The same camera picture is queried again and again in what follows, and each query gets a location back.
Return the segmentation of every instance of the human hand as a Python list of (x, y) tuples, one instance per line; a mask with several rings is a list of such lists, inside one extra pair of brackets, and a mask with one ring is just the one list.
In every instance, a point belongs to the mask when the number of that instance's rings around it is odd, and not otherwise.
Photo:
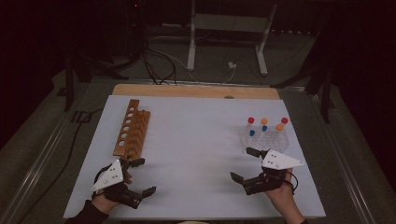
[[(285, 180), (291, 181), (292, 169), (286, 172)], [(296, 202), (294, 201), (292, 186), (283, 183), (278, 189), (267, 190), (265, 194), (271, 200), (275, 209), (285, 218), (288, 224), (300, 224), (305, 221)]]
[[(126, 184), (132, 184), (131, 178), (132, 176), (128, 172), (126, 172), (124, 182)], [(109, 214), (111, 210), (113, 210), (113, 208), (119, 205), (119, 203), (115, 203), (107, 199), (105, 197), (105, 194), (103, 193), (103, 190), (100, 189), (97, 195), (92, 199), (92, 205), (95, 206), (99, 211), (105, 214)]]

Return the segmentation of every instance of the dark background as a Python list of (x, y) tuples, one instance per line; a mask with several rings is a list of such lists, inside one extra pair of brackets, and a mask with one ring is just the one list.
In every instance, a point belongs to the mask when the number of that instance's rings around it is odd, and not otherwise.
[[(187, 25), (190, 3), (185, 0), (137, 1), (149, 25), (164, 22)], [(197, 11), (252, 16), (268, 13), (262, 1), (197, 1)], [(98, 0), (100, 4), (108, 1)], [(0, 6), (1, 139), (8, 139), (51, 92), (51, 78), (64, 69), (64, 47), (72, 40), (93, 58), (111, 60), (106, 30), (93, 0), (7, 1)], [(111, 22), (123, 21), (120, 8), (109, 11)], [(389, 183), (396, 189), (392, 171), (396, 162), (396, 96), (394, 64), (396, 19), (392, 3), (368, 1), (294, 1), (280, 4), (274, 18), (280, 32), (318, 35), (307, 64), (335, 61), (333, 84), (358, 122)]]

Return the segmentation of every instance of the wooden test tube rack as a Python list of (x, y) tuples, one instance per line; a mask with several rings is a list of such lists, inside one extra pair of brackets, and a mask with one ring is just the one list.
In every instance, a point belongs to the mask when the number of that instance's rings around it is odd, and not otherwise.
[(150, 112), (139, 111), (137, 109), (139, 102), (139, 100), (130, 100), (113, 151), (114, 156), (119, 156), (126, 161), (133, 161), (141, 157), (149, 126)]

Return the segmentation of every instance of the person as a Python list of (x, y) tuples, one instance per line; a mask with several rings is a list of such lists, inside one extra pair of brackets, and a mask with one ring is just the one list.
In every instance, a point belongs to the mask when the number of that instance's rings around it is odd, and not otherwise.
[[(285, 180), (291, 181), (292, 169), (288, 169)], [(131, 175), (127, 173), (125, 182), (131, 184)], [(294, 201), (292, 188), (289, 184), (283, 184), (278, 189), (264, 192), (275, 209), (285, 218), (287, 224), (307, 224), (308, 222), (301, 214), (296, 202)], [(66, 220), (65, 224), (100, 224), (105, 221), (109, 213), (119, 203), (110, 201), (104, 194), (98, 193), (92, 201), (87, 200), (84, 208), (75, 216)]]

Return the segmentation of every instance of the white tabletop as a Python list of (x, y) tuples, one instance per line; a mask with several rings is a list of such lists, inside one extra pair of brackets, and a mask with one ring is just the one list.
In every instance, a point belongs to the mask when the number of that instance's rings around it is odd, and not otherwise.
[[(133, 209), (118, 206), (110, 217), (135, 220), (205, 220), (280, 217), (263, 194), (247, 196), (230, 172), (245, 179), (262, 171), (261, 159), (241, 153), (240, 129), (248, 117), (266, 117), (269, 125), (289, 118), (282, 100), (190, 97), (109, 96), (92, 144), (81, 167), (64, 217), (75, 216), (97, 172), (117, 159), (112, 156), (130, 99), (151, 112), (142, 157), (146, 163), (130, 169), (130, 190), (157, 191)], [(292, 120), (285, 126), (290, 145), (285, 154), (304, 161), (296, 167), (295, 199), (305, 217), (324, 217), (315, 183), (300, 148)]]

